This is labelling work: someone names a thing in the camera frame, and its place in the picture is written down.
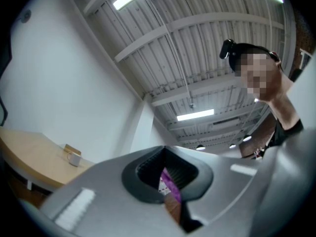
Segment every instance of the gray machine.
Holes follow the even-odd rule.
[[[104,161],[52,194],[39,224],[52,236],[272,236],[314,185],[315,138],[304,130],[262,161],[168,146]],[[164,167],[181,192],[180,226],[157,189]]]

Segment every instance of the brick wall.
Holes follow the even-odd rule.
[[[311,28],[306,22],[303,15],[294,8],[294,16],[296,21],[296,46],[294,53],[293,65],[290,72],[290,77],[293,70],[298,69],[301,64],[302,56],[300,48],[313,54],[316,47],[316,39],[314,38]]]
[[[245,157],[252,154],[257,148],[264,147],[270,136],[275,130],[276,119],[269,114],[260,126],[252,133],[251,140],[242,142],[239,145],[241,156]]]
[[[290,71],[290,77],[293,71],[300,67],[301,53],[300,48],[313,54],[316,47],[316,40],[312,31],[302,14],[294,8],[294,16],[296,21],[296,46],[293,65]],[[264,147],[269,137],[275,130],[276,120],[272,114],[261,123],[261,125],[252,133],[251,140],[242,142],[239,146],[241,155],[247,156],[253,153],[257,148]]]

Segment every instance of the white mug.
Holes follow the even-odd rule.
[[[71,165],[78,167],[81,156],[74,152],[71,152],[71,153],[68,153],[67,159]]]

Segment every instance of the person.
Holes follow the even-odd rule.
[[[255,152],[253,152],[253,154],[255,155],[256,158],[259,157],[259,150],[257,149]]]
[[[271,108],[276,120],[274,135],[268,146],[281,145],[288,137],[303,130],[300,117],[286,93],[294,84],[283,72],[281,60],[275,52],[262,46],[224,41],[220,58],[229,56],[229,64],[242,84],[259,101]]]

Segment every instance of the metal surface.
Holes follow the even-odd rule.
[[[257,169],[257,161],[222,158],[216,155],[196,152],[189,149],[170,147],[206,163],[214,172],[213,183],[201,201],[221,197],[220,202],[208,203],[204,211],[211,214],[204,216],[202,222],[216,216],[251,180],[251,176],[230,171],[232,164],[241,164]],[[138,201],[123,186],[123,169],[133,160],[152,152],[156,148],[135,152],[123,157],[94,165],[83,175],[71,181],[50,196],[40,209],[50,219],[54,219],[61,206],[69,203],[81,187],[95,191],[95,198],[87,209],[73,233],[81,236],[184,236],[184,231],[168,215],[163,205]]]
[[[190,218],[202,224],[190,233],[185,233],[167,215],[163,205],[141,202],[121,181],[123,169],[129,163],[163,147],[138,151],[91,167],[51,195],[41,211],[54,219],[76,192],[88,188],[95,191],[96,197],[73,230],[73,234],[80,237],[98,237],[105,233],[153,237],[271,236],[289,222],[315,186],[315,136],[316,130],[304,130],[282,146],[267,149],[262,161],[166,147],[170,152],[180,151],[183,156],[204,162],[213,172],[213,181],[206,193],[186,203]]]

